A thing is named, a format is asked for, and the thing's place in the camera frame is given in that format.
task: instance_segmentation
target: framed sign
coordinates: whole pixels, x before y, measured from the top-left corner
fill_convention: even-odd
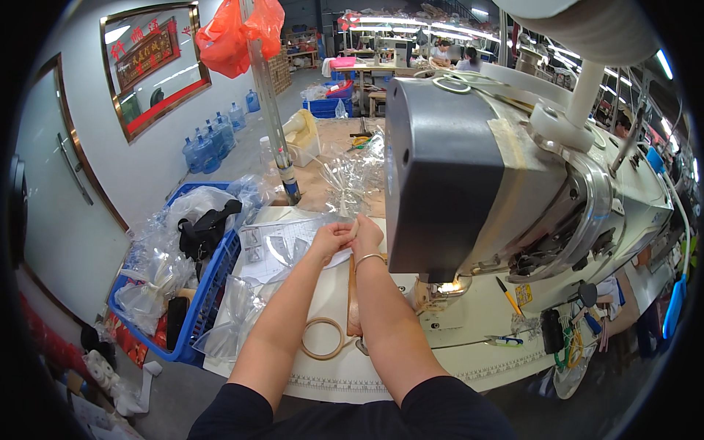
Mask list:
[[[128,142],[210,87],[194,37],[198,2],[132,9],[100,20],[103,64]]]

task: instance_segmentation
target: woman's hand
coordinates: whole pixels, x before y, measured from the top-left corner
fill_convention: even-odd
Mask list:
[[[337,222],[321,226],[308,249],[308,254],[321,261],[323,266],[329,265],[335,253],[351,246],[351,229],[351,223]]]
[[[357,214],[359,230],[352,241],[352,252],[355,258],[361,258],[370,253],[379,253],[379,244],[384,239],[384,233],[369,217]]]

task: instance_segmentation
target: floor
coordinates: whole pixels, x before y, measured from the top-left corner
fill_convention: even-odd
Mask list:
[[[301,107],[299,93],[313,82],[323,82],[319,70],[303,70],[291,75],[291,86],[277,97],[282,122]],[[247,128],[236,133],[238,145],[210,175],[187,175],[186,180],[235,180],[247,173],[259,173],[258,140],[266,135],[261,112],[246,116]],[[163,367],[151,387],[150,411],[136,415],[134,425],[147,440],[185,439],[195,419],[213,401],[225,378],[197,367],[168,363],[148,353],[146,361],[157,360]],[[118,373],[141,384],[142,372],[117,350]],[[521,439],[556,438],[565,433],[579,437],[603,437],[615,425],[650,376],[659,359],[635,360],[622,374],[615,367],[613,351],[597,353],[574,396],[568,401],[535,393],[536,383],[545,372],[490,391],[486,397],[509,418]],[[283,420],[300,410],[319,404],[284,396],[275,420]]]
[[[291,74],[291,86],[277,96],[279,116],[286,122],[301,108],[301,90],[314,82],[325,82],[318,69],[298,70]],[[205,175],[188,174],[186,181],[239,179],[245,174],[260,173],[259,139],[266,136],[262,111],[245,116],[247,127],[235,133],[237,146],[215,172]],[[185,439],[191,425],[213,401],[225,378],[200,368],[181,363],[169,363],[150,353],[146,361],[157,360],[163,367],[161,375],[152,381],[150,411],[135,416],[137,431],[147,440]],[[140,385],[142,372],[120,350],[117,350],[118,373]],[[284,396],[276,419],[284,419],[302,408],[318,402]]]

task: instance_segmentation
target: worker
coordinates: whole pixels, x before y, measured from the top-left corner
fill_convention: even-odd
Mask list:
[[[513,439],[505,416],[438,363],[418,318],[379,255],[384,233],[358,215],[359,230],[321,227],[308,252],[264,307],[211,405],[189,439]],[[372,364],[394,401],[321,403],[273,423],[301,346],[320,272],[352,248],[361,327]]]
[[[628,132],[631,130],[631,120],[628,116],[621,114],[618,119],[616,119],[616,128],[614,129],[614,134],[621,139],[626,139],[628,137]]]
[[[477,50],[471,46],[467,47],[465,49],[465,59],[457,63],[457,70],[479,72],[480,68],[482,68],[482,60],[477,57]]]
[[[437,46],[430,49],[430,58],[438,65],[450,67],[450,58],[447,56],[447,51],[450,49],[450,42],[441,41]]]

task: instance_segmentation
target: door handle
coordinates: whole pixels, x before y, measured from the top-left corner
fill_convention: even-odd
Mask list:
[[[68,158],[68,152],[63,146],[63,141],[61,140],[61,133],[56,133],[56,137],[58,138],[58,145],[61,148],[61,155],[63,156],[63,159],[66,162],[66,166],[68,166],[69,171],[71,171],[73,181],[76,182],[76,185],[78,185],[78,189],[81,191],[81,194],[83,194],[83,199],[86,201],[86,203],[88,203],[90,206],[93,206],[93,200],[90,198],[90,195],[88,195],[86,187],[83,186],[83,183],[81,183],[80,179],[78,178],[78,174],[76,174],[76,168],[78,168],[78,166],[74,168],[74,166],[71,164],[71,160]]]

